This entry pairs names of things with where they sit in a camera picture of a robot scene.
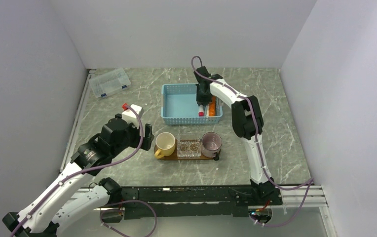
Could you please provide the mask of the purple mug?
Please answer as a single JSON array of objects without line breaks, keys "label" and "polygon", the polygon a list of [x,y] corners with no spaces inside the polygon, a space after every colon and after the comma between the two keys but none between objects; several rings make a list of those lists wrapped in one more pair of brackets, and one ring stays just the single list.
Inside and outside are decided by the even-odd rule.
[{"label": "purple mug", "polygon": [[222,138],[217,133],[205,133],[201,138],[201,154],[218,161],[220,159],[222,144]]}]

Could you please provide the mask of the light blue plastic basket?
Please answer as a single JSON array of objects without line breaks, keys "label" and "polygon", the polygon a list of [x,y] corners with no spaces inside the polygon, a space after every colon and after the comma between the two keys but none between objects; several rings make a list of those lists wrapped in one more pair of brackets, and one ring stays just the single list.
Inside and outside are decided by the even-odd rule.
[{"label": "light blue plastic basket", "polygon": [[160,115],[166,125],[217,124],[220,117],[198,116],[196,85],[194,83],[164,84],[161,88]]}]

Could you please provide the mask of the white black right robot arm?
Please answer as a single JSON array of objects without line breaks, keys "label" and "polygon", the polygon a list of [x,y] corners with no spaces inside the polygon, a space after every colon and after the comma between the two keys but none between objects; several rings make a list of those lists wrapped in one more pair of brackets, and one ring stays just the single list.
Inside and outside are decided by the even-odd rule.
[{"label": "white black right robot arm", "polygon": [[212,102],[212,97],[220,99],[231,109],[232,129],[244,144],[250,164],[251,198],[257,205],[263,205],[277,188],[267,167],[262,143],[264,120],[256,96],[247,96],[226,83],[222,76],[210,74],[202,66],[194,70],[197,80],[196,101],[200,106]]}]

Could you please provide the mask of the orange toothpaste tube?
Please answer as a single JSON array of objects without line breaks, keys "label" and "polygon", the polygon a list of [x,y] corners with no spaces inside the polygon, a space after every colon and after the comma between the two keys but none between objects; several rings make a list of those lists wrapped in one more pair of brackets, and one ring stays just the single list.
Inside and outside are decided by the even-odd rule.
[{"label": "orange toothpaste tube", "polygon": [[208,116],[214,117],[216,115],[216,97],[212,96],[212,101],[208,105]]}]

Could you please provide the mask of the brown oval wooden tray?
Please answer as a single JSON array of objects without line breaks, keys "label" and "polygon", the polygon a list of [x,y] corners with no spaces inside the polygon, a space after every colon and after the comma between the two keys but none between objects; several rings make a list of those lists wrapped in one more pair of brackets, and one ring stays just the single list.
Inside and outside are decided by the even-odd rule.
[{"label": "brown oval wooden tray", "polygon": [[219,160],[219,153],[214,153],[212,157],[207,157],[200,153],[200,145],[183,145],[180,150],[178,143],[171,150],[161,150],[158,146],[154,148],[154,156],[159,160]]}]

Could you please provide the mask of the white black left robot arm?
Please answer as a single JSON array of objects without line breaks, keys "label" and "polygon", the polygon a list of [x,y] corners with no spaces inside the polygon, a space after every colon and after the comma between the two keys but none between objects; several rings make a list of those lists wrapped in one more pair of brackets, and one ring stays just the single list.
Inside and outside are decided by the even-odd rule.
[{"label": "white black left robot arm", "polygon": [[99,206],[115,207],[123,200],[122,187],[112,178],[103,178],[94,190],[70,204],[66,202],[86,182],[125,149],[148,151],[153,141],[152,126],[141,126],[136,115],[115,115],[101,132],[79,146],[71,161],[55,181],[20,212],[7,213],[2,221],[12,237],[54,237],[61,228],[73,223],[87,211]]}]

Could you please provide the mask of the yellow mug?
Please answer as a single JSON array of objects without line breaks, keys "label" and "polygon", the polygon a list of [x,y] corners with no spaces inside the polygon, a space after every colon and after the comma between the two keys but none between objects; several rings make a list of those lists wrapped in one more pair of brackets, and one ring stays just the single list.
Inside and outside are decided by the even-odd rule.
[{"label": "yellow mug", "polygon": [[155,158],[160,159],[172,155],[176,147],[176,138],[172,133],[160,133],[155,141],[157,147],[154,153]]}]

